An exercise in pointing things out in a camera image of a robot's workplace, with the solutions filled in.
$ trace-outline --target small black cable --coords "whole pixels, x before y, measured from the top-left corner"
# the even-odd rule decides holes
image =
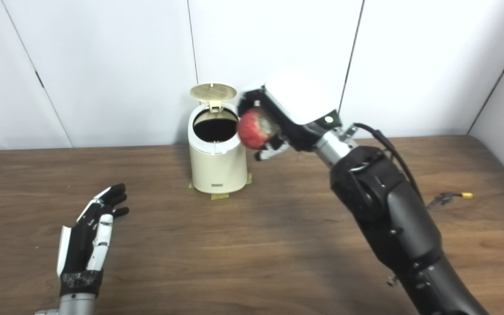
[[[420,196],[420,198],[423,200],[420,189],[419,189],[419,187],[417,187],[416,180],[414,179],[412,172],[410,171],[410,168],[408,167],[408,165],[406,164],[406,162],[404,161],[404,159],[402,158],[400,153],[398,153],[398,151],[396,151],[396,148],[394,148],[394,145],[392,144],[392,142],[390,142],[390,140],[388,140],[388,138],[386,138],[382,134],[382,132],[380,132],[380,130],[374,130],[373,128],[367,126],[366,124],[362,124],[362,123],[354,123],[353,125],[357,128],[361,128],[363,130],[370,132],[370,134],[372,134],[372,136],[376,140],[378,140],[378,142],[380,142],[388,151],[390,151],[390,153],[392,154],[392,157],[394,157],[394,156],[396,157],[396,160],[398,160],[398,163],[400,163],[400,166],[402,167],[402,169],[404,170],[404,173],[408,177],[409,182],[412,184],[414,191],[416,191],[416,194],[418,196]]]
[[[472,198],[474,198],[474,194],[472,194],[470,192],[462,192],[462,193],[442,192],[442,193],[438,194],[438,196],[435,197],[433,199],[433,201],[431,201],[427,205],[426,209],[429,211],[438,205],[444,206],[447,203],[454,201],[453,197],[462,197],[464,199],[472,199]]]

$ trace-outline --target red apple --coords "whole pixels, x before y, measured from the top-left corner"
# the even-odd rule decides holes
[[[238,137],[248,149],[259,150],[276,135],[279,126],[259,107],[252,107],[240,117]]]

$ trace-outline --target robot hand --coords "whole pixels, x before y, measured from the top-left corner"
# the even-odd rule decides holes
[[[59,309],[35,315],[92,315],[102,284],[102,266],[110,246],[114,219],[130,211],[115,206],[127,199],[126,186],[117,184],[94,196],[74,227],[62,227],[57,273],[60,278]]]
[[[357,128],[342,129],[336,108],[300,72],[288,72],[245,91],[238,104],[238,115],[241,117],[238,133],[245,146],[247,139],[258,138],[263,125],[274,124],[270,129],[278,130],[275,136],[266,139],[256,154],[257,160],[293,147],[297,151],[316,152],[331,167],[357,146],[351,139]],[[246,121],[262,115],[267,117],[261,122]]]

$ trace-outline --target masking tape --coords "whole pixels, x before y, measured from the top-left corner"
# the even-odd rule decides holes
[[[211,199],[223,199],[223,198],[228,198],[228,193],[212,193],[211,194]]]

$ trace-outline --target silver cylindrical joint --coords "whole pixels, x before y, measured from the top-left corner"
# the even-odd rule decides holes
[[[59,315],[94,315],[95,299],[92,293],[66,294],[59,304]]]
[[[354,133],[344,131],[342,128],[334,128],[328,131],[316,142],[316,155],[328,166],[332,168],[344,156],[348,155],[357,144],[351,139]]]

